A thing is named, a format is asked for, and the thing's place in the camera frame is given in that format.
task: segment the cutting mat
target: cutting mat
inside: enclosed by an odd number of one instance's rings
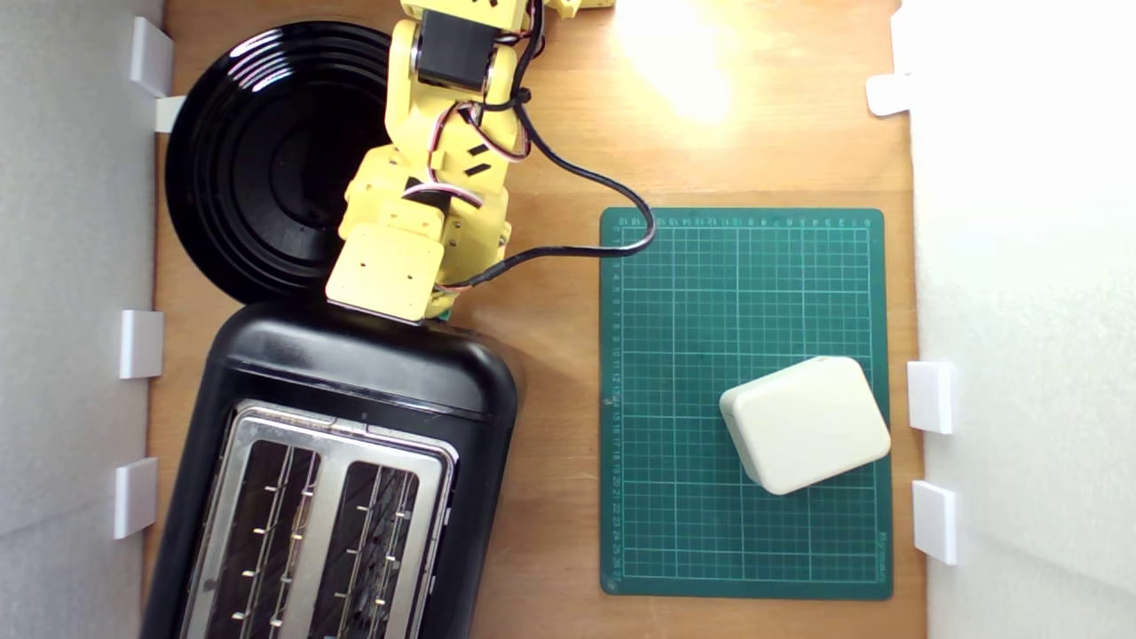
[[[612,595],[885,599],[889,458],[784,497],[752,483],[721,392],[855,358],[888,417],[884,219],[872,209],[659,209],[601,266],[601,586]],[[641,236],[604,213],[602,241]]]

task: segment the black plate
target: black plate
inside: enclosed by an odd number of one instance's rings
[[[169,214],[237,301],[324,294],[348,182],[390,142],[390,43],[348,23],[284,25],[222,56],[186,97],[166,157]]]

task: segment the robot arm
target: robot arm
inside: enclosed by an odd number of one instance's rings
[[[545,7],[573,17],[582,5],[613,2],[402,0],[409,18],[392,34],[387,78],[391,144],[369,151],[348,186],[328,300],[418,322],[502,269],[506,173],[533,142],[513,106],[543,47]],[[512,44],[526,39],[518,55]]]

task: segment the wooden table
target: wooden table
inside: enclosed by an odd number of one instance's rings
[[[894,433],[895,596],[886,603],[609,597],[599,586],[598,265],[537,260],[467,293],[458,324],[527,357],[512,451],[474,636],[902,638],[926,634],[925,567],[911,542],[921,442],[908,428],[916,356],[911,167],[905,116],[872,118],[863,82],[891,70],[896,0],[619,0],[552,20],[528,76],[531,113],[569,159],[657,206],[871,206],[887,219]],[[295,19],[389,30],[394,0],[169,0],[175,90],[236,42]],[[159,166],[165,140],[159,140]],[[593,243],[616,194],[543,158],[510,174],[513,248]],[[152,385],[159,521],[206,350],[237,306],[193,267],[159,211],[156,304],[165,374]],[[158,534],[149,537],[148,566]]]

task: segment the black toaster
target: black toaster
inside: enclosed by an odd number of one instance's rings
[[[466,637],[519,404],[442,323],[247,306],[206,364],[143,639]]]

